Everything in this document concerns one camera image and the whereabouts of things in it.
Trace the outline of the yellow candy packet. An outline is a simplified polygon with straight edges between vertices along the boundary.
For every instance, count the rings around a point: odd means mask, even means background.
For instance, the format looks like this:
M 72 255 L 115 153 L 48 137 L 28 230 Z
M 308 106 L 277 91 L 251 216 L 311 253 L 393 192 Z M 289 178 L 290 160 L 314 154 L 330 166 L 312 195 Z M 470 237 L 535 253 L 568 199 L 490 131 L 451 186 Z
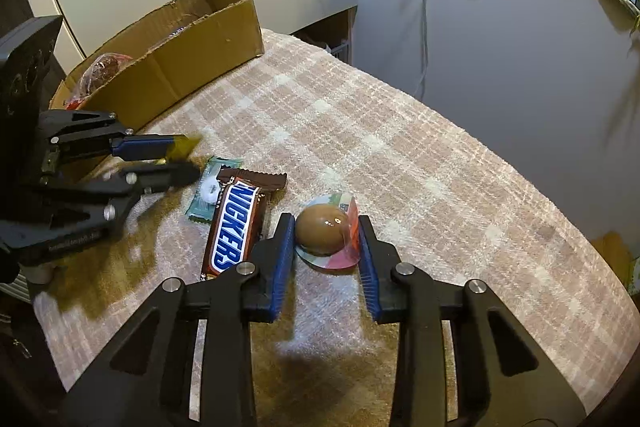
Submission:
M 192 153 L 192 150 L 194 150 L 194 148 L 198 146 L 198 143 L 201 142 L 201 139 L 202 136 L 200 134 L 174 134 L 172 136 L 172 142 L 166 150 L 166 161 L 186 161 Z

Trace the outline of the Snickers bar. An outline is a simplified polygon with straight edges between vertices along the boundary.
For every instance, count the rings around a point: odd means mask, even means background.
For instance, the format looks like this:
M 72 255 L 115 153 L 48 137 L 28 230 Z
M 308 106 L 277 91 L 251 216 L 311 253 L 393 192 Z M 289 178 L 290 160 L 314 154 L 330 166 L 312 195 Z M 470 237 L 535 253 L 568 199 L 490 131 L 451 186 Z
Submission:
M 268 202 L 286 185 L 285 173 L 224 167 L 220 193 L 204 251 L 201 280 L 213 280 L 250 257 L 262 236 Z

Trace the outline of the chocolate egg candy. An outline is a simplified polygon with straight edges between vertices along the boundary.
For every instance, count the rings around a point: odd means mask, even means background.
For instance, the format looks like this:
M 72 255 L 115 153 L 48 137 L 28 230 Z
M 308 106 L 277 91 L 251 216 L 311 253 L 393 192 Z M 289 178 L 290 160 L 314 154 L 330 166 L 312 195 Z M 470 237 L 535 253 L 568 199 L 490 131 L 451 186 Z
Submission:
M 335 192 L 308 202 L 296 218 L 295 251 L 314 269 L 330 273 L 354 269 L 360 259 L 354 195 Z

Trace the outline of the teal mint candy packet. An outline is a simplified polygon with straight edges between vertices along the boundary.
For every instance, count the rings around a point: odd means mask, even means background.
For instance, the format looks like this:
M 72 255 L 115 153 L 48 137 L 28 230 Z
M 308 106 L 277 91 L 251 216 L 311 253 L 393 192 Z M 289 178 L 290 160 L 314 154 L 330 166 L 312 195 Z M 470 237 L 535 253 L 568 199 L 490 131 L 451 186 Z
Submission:
M 220 193 L 218 173 L 222 168 L 240 168 L 242 164 L 242 159 L 209 157 L 198 181 L 198 189 L 186 210 L 186 217 L 195 222 L 212 221 Z

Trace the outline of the plaid table cloth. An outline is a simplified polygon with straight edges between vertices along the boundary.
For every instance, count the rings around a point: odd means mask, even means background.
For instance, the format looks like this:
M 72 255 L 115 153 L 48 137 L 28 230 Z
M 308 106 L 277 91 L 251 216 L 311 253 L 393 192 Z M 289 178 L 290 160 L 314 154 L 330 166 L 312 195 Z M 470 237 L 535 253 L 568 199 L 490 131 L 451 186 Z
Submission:
M 376 236 L 438 281 L 480 279 L 594 410 L 639 346 L 639 313 L 588 239 L 518 170 L 450 120 L 293 37 L 151 121 L 201 135 L 199 164 L 239 158 L 288 185 L 274 213 L 348 192 Z M 384 426 L 398 329 L 374 323 L 356 272 L 297 261 L 277 322 L 252 328 L 263 426 Z

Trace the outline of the brown cardboard box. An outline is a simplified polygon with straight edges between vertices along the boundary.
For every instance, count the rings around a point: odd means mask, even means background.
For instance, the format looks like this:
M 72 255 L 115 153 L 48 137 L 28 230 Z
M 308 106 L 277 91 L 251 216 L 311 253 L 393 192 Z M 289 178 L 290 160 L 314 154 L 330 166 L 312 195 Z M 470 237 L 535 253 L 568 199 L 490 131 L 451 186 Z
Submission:
M 119 31 L 61 81 L 50 109 L 63 109 L 76 83 L 104 53 L 131 61 L 81 110 L 114 113 L 140 130 L 207 83 L 264 53 L 254 0 L 172 0 Z

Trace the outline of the green snack bag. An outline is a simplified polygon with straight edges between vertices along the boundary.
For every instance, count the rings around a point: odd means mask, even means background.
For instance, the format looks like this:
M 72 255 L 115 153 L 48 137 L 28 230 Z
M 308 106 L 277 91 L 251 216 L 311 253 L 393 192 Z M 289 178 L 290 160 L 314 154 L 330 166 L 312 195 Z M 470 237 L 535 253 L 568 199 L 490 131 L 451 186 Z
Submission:
M 636 258 L 631 262 L 627 291 L 631 297 L 640 294 L 640 258 Z

